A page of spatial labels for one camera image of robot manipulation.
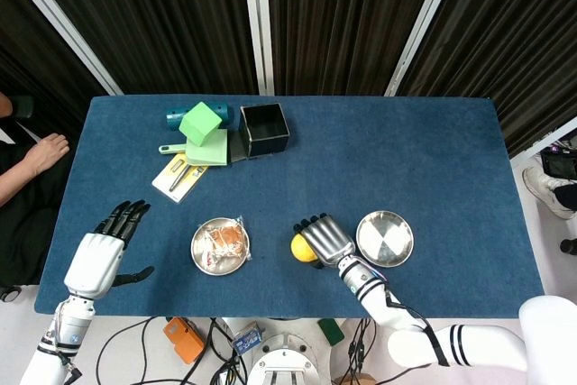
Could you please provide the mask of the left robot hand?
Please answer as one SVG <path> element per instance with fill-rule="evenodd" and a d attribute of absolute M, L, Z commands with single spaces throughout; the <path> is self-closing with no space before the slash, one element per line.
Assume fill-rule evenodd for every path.
<path fill-rule="evenodd" d="M 109 289 L 149 278 L 155 268 L 120 274 L 118 269 L 142 217 L 151 205 L 143 200 L 124 201 L 82 238 L 64 278 L 69 294 L 78 298 L 103 298 Z"/>

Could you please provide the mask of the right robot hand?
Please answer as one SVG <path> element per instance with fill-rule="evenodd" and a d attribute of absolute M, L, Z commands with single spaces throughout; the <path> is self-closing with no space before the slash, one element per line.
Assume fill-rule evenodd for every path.
<path fill-rule="evenodd" d="M 355 254 L 353 239 L 329 214 L 303 219 L 293 226 L 293 231 L 293 257 L 316 269 L 334 268 L 341 259 Z"/>

